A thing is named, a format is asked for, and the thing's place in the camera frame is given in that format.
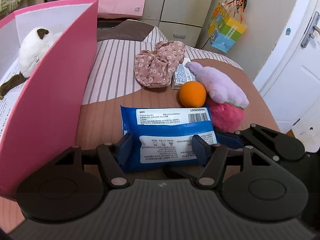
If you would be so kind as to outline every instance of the sticker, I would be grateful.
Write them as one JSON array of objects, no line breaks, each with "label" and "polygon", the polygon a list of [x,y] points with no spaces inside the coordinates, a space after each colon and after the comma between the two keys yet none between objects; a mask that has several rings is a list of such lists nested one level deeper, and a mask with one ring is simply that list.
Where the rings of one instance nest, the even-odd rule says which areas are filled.
[{"label": "sticker", "polygon": [[289,36],[289,35],[290,35],[290,33],[291,33],[291,29],[290,29],[290,28],[288,28],[288,29],[285,31],[285,35]]},{"label": "sticker", "polygon": [[139,125],[178,125],[210,121],[207,108],[146,108],[137,109]]},{"label": "sticker", "polygon": [[[214,131],[198,134],[209,145],[217,143]],[[196,159],[192,151],[191,135],[185,136],[145,136],[139,137],[141,142],[141,163],[162,163]]]},{"label": "sticker", "polygon": [[174,80],[176,85],[182,85],[189,81],[196,81],[196,77],[190,72],[188,68],[185,67],[185,64],[187,62],[190,62],[189,58],[188,61],[183,61],[182,64],[178,64],[177,70],[174,73]]}]

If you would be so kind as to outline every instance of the stuffed toy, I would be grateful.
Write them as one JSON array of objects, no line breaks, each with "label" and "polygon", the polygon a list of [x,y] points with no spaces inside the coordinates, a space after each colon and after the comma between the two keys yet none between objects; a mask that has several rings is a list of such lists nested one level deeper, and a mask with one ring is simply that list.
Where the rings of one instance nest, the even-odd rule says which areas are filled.
[{"label": "stuffed toy", "polygon": [[188,62],[186,67],[195,75],[210,97],[207,104],[214,127],[223,132],[234,132],[244,118],[244,108],[249,105],[245,93],[225,73]]},{"label": "stuffed toy", "polygon": [[211,113],[211,123],[223,132],[234,132],[244,118],[244,110],[229,103],[216,103],[211,98],[207,99]]},{"label": "stuffed toy", "polygon": [[231,103],[242,108],[249,105],[245,93],[225,73],[213,67],[203,67],[197,62],[188,62],[186,67],[195,75],[217,103]]},{"label": "stuffed toy", "polygon": [[20,73],[14,75],[0,86],[0,100],[3,99],[9,90],[22,84],[30,77],[36,68],[36,64],[42,59],[61,34],[62,33],[52,34],[45,28],[37,27],[23,39],[18,55]]}]

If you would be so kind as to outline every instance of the cabinet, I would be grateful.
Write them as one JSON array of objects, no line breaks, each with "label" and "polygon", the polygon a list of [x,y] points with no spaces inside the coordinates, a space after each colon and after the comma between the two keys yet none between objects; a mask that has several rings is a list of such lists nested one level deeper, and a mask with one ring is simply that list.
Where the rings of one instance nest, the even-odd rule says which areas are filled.
[{"label": "cabinet", "polygon": [[182,41],[184,44],[192,47],[196,45],[201,31],[201,27],[161,21],[159,29],[169,41]]},{"label": "cabinet", "polygon": [[195,46],[211,0],[145,0],[142,22],[159,26],[169,40]]}]

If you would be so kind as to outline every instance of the drawer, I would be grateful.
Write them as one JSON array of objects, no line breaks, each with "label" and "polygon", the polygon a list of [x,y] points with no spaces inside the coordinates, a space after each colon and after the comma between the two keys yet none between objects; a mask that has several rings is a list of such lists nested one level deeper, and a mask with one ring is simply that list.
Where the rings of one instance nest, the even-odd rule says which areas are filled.
[{"label": "drawer", "polygon": [[182,41],[192,47],[196,45],[201,31],[200,27],[168,22],[160,22],[159,29],[169,41]]}]

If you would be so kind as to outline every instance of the blue package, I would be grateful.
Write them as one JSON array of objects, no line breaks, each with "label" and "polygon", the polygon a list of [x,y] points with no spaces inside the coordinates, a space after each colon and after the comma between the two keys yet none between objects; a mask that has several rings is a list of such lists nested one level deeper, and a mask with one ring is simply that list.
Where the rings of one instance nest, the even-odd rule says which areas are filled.
[{"label": "blue package", "polygon": [[133,135],[124,172],[144,171],[164,165],[199,163],[192,152],[192,136],[217,143],[210,111],[201,108],[131,108],[121,106],[124,135]]}]

